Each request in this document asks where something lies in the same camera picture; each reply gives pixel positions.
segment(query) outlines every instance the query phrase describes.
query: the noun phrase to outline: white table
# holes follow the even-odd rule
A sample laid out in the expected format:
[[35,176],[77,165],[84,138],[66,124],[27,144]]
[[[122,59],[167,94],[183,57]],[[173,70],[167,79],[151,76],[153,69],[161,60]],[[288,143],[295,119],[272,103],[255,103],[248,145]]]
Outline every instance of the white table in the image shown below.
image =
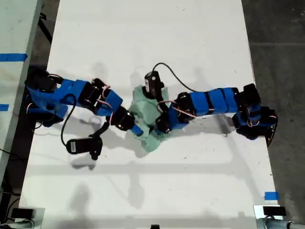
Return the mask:
[[[35,31],[41,11],[41,0],[1,0],[0,53],[26,53],[25,62],[0,62],[0,104],[8,104],[0,112],[0,148],[10,151],[18,122],[24,81]],[[9,155],[0,151],[0,184]]]
[[[129,107],[132,88],[159,61],[201,91],[254,82],[241,1],[61,0],[49,72],[100,77]],[[185,91],[166,68],[157,70],[170,98]],[[86,137],[101,122],[77,108],[64,139]],[[66,152],[61,125],[35,131],[20,201],[45,208],[44,229],[254,229],[253,205],[275,190],[265,139],[223,134],[230,128],[221,115],[190,124],[148,155],[131,133],[111,127],[95,166]]]

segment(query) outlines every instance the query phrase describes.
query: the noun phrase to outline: black cable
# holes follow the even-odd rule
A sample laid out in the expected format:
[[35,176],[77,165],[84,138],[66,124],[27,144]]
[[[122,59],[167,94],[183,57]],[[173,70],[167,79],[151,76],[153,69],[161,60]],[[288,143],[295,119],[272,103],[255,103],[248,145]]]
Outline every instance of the black cable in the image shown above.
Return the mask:
[[274,138],[274,136],[275,136],[276,128],[277,128],[277,124],[275,124],[275,127],[274,127],[274,129],[273,129],[273,133],[272,133],[272,135],[271,135],[269,141],[267,142],[267,147],[270,146],[270,144],[271,144],[271,142],[272,142],[272,140],[273,140],[273,138]]
[[178,76],[176,76],[176,74],[173,72],[173,70],[170,68],[170,66],[168,66],[167,64],[165,64],[165,63],[163,63],[163,62],[157,63],[157,64],[153,67],[152,71],[154,71],[154,69],[155,69],[158,65],[161,65],[161,64],[164,65],[165,67],[167,67],[167,68],[171,71],[171,73],[174,75],[174,77],[176,77],[176,79],[177,79],[185,88],[189,89],[189,90],[192,91],[192,92],[197,92],[197,91],[195,91],[195,90],[189,88],[188,86],[186,86],[186,85],[178,78]]
[[34,130],[40,128],[42,126],[42,121],[40,122],[40,125],[38,127],[35,127]]
[[17,196],[17,197],[21,196],[21,194],[19,194],[19,193],[13,193],[13,192],[4,192],[4,191],[0,191],[0,193],[9,194],[9,195],[12,195],[12,196]]
[[10,204],[10,206],[9,206],[9,208],[8,208],[8,211],[6,212],[6,216],[5,216],[4,223],[6,223],[6,221],[8,221],[10,209],[11,209],[11,207],[14,205],[14,203],[16,203],[18,200],[20,200],[20,198],[15,199],[15,200]]
[[22,157],[20,157],[20,156],[18,156],[17,154],[15,154],[15,153],[12,153],[12,152],[9,152],[9,151],[6,151],[6,150],[4,150],[4,149],[0,149],[2,152],[4,152],[4,153],[7,153],[7,154],[9,154],[9,155],[13,155],[13,156],[15,156],[15,157],[17,157],[17,158],[19,158],[21,161],[26,161],[26,159],[23,159]]
[[68,97],[73,97],[74,102],[73,102],[73,107],[72,107],[70,113],[68,114],[68,116],[67,116],[66,120],[64,121],[64,123],[63,123],[63,125],[62,125],[62,128],[61,128],[61,142],[62,142],[62,144],[63,144],[64,146],[66,146],[66,144],[65,144],[65,142],[63,141],[63,131],[64,131],[64,129],[65,129],[65,126],[66,126],[66,124],[67,124],[67,121],[69,120],[71,114],[73,113],[73,111],[74,111],[74,109],[75,109],[75,107],[76,107],[76,97],[75,97],[75,95],[73,95],[73,94],[67,94],[66,96],[63,97],[63,100],[66,99],[66,98],[68,98]]

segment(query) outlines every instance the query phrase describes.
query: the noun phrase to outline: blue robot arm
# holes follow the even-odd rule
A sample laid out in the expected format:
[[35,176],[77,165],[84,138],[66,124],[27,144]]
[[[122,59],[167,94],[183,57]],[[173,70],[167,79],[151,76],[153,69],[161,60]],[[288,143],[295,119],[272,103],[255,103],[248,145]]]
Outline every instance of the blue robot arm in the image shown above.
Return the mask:
[[29,92],[27,113],[46,127],[63,121],[68,105],[73,105],[71,112],[78,106],[91,110],[95,115],[106,117],[107,122],[88,138],[71,139],[64,143],[62,133],[70,112],[63,124],[61,141],[71,154],[90,152],[96,160],[102,150],[100,135],[109,125],[115,125],[123,131],[131,130],[135,135],[142,134],[133,115],[121,106],[122,98],[113,90],[103,88],[106,85],[99,79],[94,79],[91,83],[83,80],[72,81],[33,68],[29,70],[25,85]]
[[265,136],[268,145],[271,143],[277,127],[277,116],[274,110],[261,106],[261,98],[253,83],[246,85],[242,92],[237,88],[183,92],[170,107],[162,103],[163,87],[157,71],[145,76],[143,94],[147,98],[156,99],[162,109],[162,114],[156,119],[157,133],[182,129],[197,116],[235,113],[233,123],[237,133],[251,140],[262,135]]

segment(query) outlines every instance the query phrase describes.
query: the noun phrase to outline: red wire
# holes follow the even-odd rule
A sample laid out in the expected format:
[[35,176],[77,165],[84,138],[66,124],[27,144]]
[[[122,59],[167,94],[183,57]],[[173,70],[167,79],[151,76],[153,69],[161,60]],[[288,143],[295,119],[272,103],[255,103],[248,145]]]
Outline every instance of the red wire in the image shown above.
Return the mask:
[[[173,100],[163,100],[163,101],[160,101],[160,102],[158,102],[158,105],[157,105],[157,108],[158,108],[158,110],[159,110],[160,112],[162,112],[162,110],[160,110],[160,108],[159,108],[159,104],[161,104],[161,103],[174,103],[174,104],[176,104],[176,102],[173,101]],[[186,114],[186,115],[188,115],[188,116],[190,116],[190,117],[193,117],[193,118],[201,118],[201,116],[195,116],[195,115],[193,115],[193,114],[190,114],[190,113],[187,113],[187,112],[185,112],[185,111],[183,111],[183,110],[180,110],[180,109],[178,109],[178,108],[176,108],[176,107],[173,107],[173,109],[176,110],[176,111],[178,111],[178,112],[181,112],[181,113],[183,113],[183,114]]]
[[106,86],[105,89],[102,91],[102,97],[103,97],[103,99],[106,99],[105,96],[104,96],[104,91],[106,91],[107,89],[110,88],[110,85],[106,85],[106,84],[105,84],[105,86]]
[[57,75],[57,74],[49,74],[48,77],[49,77],[49,76],[55,76],[55,77],[61,78],[61,76],[59,76],[59,75]]
[[97,99],[96,101],[99,102],[99,103],[101,103],[101,104],[105,104],[105,105],[107,105],[107,106],[110,107],[110,109],[111,109],[111,115],[110,115],[109,123],[111,124],[112,116],[113,116],[113,109],[112,109],[112,106],[111,106],[109,103],[107,103],[107,102],[105,102],[105,101],[102,101],[102,100],[100,100],[100,99]]

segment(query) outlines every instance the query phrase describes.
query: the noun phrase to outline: cable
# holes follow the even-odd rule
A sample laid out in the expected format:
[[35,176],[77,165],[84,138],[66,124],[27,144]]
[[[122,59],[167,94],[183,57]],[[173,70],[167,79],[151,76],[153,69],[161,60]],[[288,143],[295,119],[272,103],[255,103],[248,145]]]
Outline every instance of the cable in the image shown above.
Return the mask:
[[64,123],[63,123],[63,125],[62,125],[62,128],[61,128],[61,142],[62,142],[62,144],[63,144],[64,146],[66,146],[66,144],[65,144],[65,142],[63,141],[63,131],[64,131],[64,129],[65,129],[65,126],[66,126],[66,124],[67,124],[67,121],[69,120],[71,114],[73,113],[73,111],[74,111],[74,109],[75,109],[75,107],[76,107],[76,97],[75,97],[75,95],[73,95],[73,94],[67,94],[67,95],[65,95],[65,96],[63,97],[63,99],[66,99],[66,98],[68,98],[68,97],[72,97],[73,100],[74,100],[74,102],[73,102],[73,107],[72,107],[70,113],[68,114],[68,116],[67,116],[66,120],[64,121]]
[[106,85],[105,89],[102,91],[102,97],[103,99],[106,99],[105,96],[104,96],[104,91],[106,91],[107,89],[110,88],[110,85]]
[[154,71],[154,69],[155,69],[158,65],[161,65],[161,64],[164,65],[165,67],[167,67],[167,68],[171,71],[171,73],[174,75],[174,77],[175,77],[175,78],[176,78],[185,88],[189,89],[189,90],[192,91],[192,92],[197,92],[197,91],[195,91],[195,90],[189,88],[188,86],[186,86],[186,85],[178,78],[178,76],[176,76],[176,74],[173,72],[173,70],[170,68],[170,66],[168,66],[167,64],[165,64],[165,63],[163,63],[163,62],[157,63],[157,64],[152,68],[152,71]]
[[7,153],[7,154],[9,154],[9,155],[13,155],[13,156],[15,156],[15,157],[17,157],[17,158],[19,158],[21,161],[26,161],[26,159],[23,159],[22,157],[20,157],[20,156],[18,156],[17,154],[15,154],[15,153],[12,153],[12,152],[9,152],[9,151],[6,151],[6,150],[4,150],[4,149],[0,149],[2,152],[4,152],[4,153]]
[[4,191],[0,191],[0,193],[10,194],[10,195],[12,195],[12,196],[17,196],[17,197],[21,196],[21,194],[19,194],[19,193],[13,193],[13,192],[4,192]]
[[61,76],[59,76],[59,75],[57,75],[57,74],[49,74],[48,77],[49,77],[49,76],[55,76],[55,77],[57,77],[57,78],[62,78]]
[[34,130],[40,128],[42,126],[42,121],[40,122],[40,125],[38,127],[35,127]]
[[[158,110],[159,110],[161,113],[162,113],[162,110],[160,110],[160,108],[159,108],[159,104],[161,104],[161,103],[174,103],[174,104],[176,104],[176,102],[173,101],[173,100],[164,100],[164,101],[158,102],[157,108],[158,108]],[[180,109],[178,109],[178,108],[176,108],[176,107],[173,107],[173,109],[176,110],[176,111],[178,111],[178,112],[181,112],[181,113],[183,113],[183,114],[185,114],[185,115],[188,115],[188,116],[190,116],[190,117],[192,117],[192,118],[203,118],[203,116],[195,116],[195,115],[193,115],[193,114],[190,114],[190,113],[188,113],[188,112],[185,112],[185,111],[183,111],[183,110],[180,110]]]
[[100,100],[100,99],[97,99],[96,101],[99,102],[99,103],[101,103],[101,104],[105,104],[105,105],[107,105],[107,106],[110,107],[110,109],[111,109],[111,115],[110,115],[110,119],[109,119],[109,124],[111,124],[112,116],[113,116],[113,109],[112,109],[112,106],[111,106],[109,103],[107,103],[107,102],[105,102],[105,101],[102,101],[102,100]]
[[15,199],[9,206],[7,212],[6,212],[6,216],[5,216],[5,219],[4,219],[4,223],[6,223],[6,221],[8,221],[8,217],[9,217],[9,213],[10,213],[10,209],[11,207],[14,205],[14,203],[16,203],[18,200],[20,200],[20,197]]

